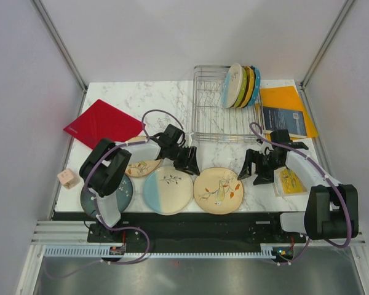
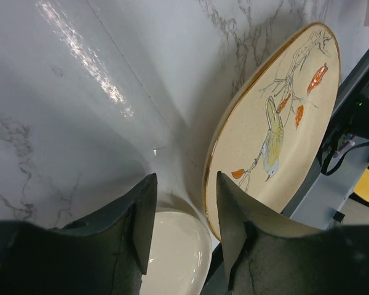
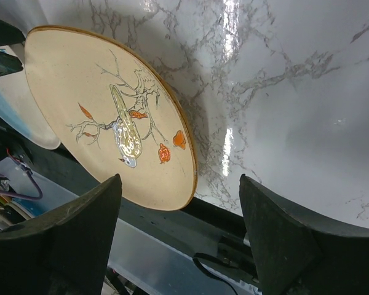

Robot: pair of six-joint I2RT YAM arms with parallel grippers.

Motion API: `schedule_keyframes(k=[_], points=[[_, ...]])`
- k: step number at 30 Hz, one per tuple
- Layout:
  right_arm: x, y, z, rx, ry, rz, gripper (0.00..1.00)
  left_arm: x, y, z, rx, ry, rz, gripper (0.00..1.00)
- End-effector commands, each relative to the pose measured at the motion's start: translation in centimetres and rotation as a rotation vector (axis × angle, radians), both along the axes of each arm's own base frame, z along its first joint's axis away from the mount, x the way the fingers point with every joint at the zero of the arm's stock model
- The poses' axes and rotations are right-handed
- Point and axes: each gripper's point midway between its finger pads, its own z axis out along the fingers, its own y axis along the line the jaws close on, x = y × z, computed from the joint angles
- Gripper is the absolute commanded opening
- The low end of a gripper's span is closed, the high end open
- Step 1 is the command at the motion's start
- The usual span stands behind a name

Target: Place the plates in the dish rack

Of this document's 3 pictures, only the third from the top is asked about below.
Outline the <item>blue and cream plate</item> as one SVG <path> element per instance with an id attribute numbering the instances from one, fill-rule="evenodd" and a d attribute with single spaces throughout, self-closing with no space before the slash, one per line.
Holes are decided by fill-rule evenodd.
<path id="1" fill-rule="evenodd" d="M 24 69 L 0 77 L 0 118 L 42 148 L 61 144 L 30 92 Z"/>

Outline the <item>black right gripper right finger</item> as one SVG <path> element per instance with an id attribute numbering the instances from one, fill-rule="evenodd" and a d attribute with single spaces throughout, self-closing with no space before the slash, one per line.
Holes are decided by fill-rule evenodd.
<path id="1" fill-rule="evenodd" d="M 369 294 L 369 229 L 316 213 L 246 175 L 239 197 L 263 294 Z"/>

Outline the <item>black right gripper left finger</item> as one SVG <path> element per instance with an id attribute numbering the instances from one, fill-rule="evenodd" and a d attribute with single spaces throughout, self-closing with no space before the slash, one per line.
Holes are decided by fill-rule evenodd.
<path id="1" fill-rule="evenodd" d="M 0 294 L 100 294 L 121 197 L 121 178 L 114 175 L 1 231 Z"/>

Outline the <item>beige bird plate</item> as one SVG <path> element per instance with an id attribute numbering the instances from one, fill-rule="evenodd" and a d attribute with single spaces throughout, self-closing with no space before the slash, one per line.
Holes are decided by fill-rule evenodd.
<path id="1" fill-rule="evenodd" d="M 194 197 L 197 159 L 185 112 L 134 51 L 90 31 L 38 26 L 26 37 L 25 73 L 48 125 L 96 180 L 159 172 L 185 180 L 183 198 Z"/>

